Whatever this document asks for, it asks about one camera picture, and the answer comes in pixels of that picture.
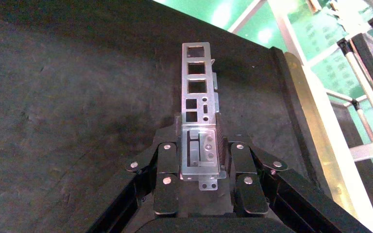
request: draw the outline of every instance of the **rectangular port cutout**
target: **rectangular port cutout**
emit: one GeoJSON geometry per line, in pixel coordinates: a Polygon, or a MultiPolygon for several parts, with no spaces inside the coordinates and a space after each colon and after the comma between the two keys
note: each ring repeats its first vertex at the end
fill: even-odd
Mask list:
{"type": "Polygon", "coordinates": [[[188,74],[205,74],[205,63],[188,63],[188,74]]]}
{"type": "Polygon", "coordinates": [[[188,81],[188,93],[206,93],[205,80],[188,81]]]}
{"type": "Polygon", "coordinates": [[[187,99],[186,109],[197,109],[197,99],[187,99]]]}
{"type": "Polygon", "coordinates": [[[188,47],[186,55],[188,57],[205,57],[205,52],[203,47],[188,47]]]}
{"type": "Polygon", "coordinates": [[[187,122],[198,122],[198,112],[186,112],[187,122]]]}

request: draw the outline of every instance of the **screw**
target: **screw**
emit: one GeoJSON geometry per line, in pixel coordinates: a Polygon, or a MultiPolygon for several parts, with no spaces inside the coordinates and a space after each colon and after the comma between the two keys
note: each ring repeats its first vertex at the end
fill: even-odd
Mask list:
{"type": "Polygon", "coordinates": [[[282,167],[282,163],[280,163],[278,161],[275,161],[272,164],[274,164],[274,166],[276,166],[276,167],[282,167]]]}
{"type": "Polygon", "coordinates": [[[252,178],[249,177],[249,176],[246,176],[246,177],[244,178],[244,182],[245,182],[246,184],[252,184],[252,178]]]}
{"type": "Polygon", "coordinates": [[[164,184],[169,184],[169,183],[171,183],[171,177],[166,177],[166,178],[164,178],[164,179],[162,180],[162,182],[163,182],[164,184]]]}
{"type": "Polygon", "coordinates": [[[134,167],[137,167],[138,166],[138,163],[137,162],[133,162],[131,163],[131,167],[134,168],[134,167]]]}

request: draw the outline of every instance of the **square hole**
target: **square hole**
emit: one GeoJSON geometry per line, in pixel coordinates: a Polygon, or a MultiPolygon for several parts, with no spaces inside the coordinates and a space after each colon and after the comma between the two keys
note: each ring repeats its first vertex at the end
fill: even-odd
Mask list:
{"type": "Polygon", "coordinates": [[[186,51],[187,57],[205,57],[203,47],[188,47],[186,51]]]}
{"type": "Polygon", "coordinates": [[[186,109],[197,109],[197,99],[187,99],[186,109]]]}
{"type": "Polygon", "coordinates": [[[187,122],[198,122],[198,112],[186,112],[187,122]]]}
{"type": "Polygon", "coordinates": [[[205,80],[188,81],[188,93],[206,93],[205,80]]]}
{"type": "Polygon", "coordinates": [[[205,63],[188,63],[188,74],[205,74],[205,63]]]}

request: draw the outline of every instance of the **silver screw head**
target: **silver screw head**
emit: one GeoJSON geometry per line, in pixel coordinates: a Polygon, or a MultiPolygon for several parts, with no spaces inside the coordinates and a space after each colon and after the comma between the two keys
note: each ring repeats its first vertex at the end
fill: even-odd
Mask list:
{"type": "Polygon", "coordinates": [[[276,167],[282,167],[282,163],[278,162],[278,161],[275,161],[272,163],[274,166],[276,167]]]}
{"type": "Polygon", "coordinates": [[[133,163],[131,163],[131,167],[132,168],[135,168],[135,167],[137,167],[138,166],[138,163],[137,162],[133,162],[133,163]]]}
{"type": "Polygon", "coordinates": [[[252,184],[252,178],[251,177],[249,177],[249,176],[246,176],[245,178],[244,178],[244,182],[246,183],[246,184],[252,184]]]}
{"type": "Polygon", "coordinates": [[[171,183],[171,177],[165,177],[165,178],[162,180],[162,182],[163,182],[164,184],[169,184],[169,183],[171,183]]]}

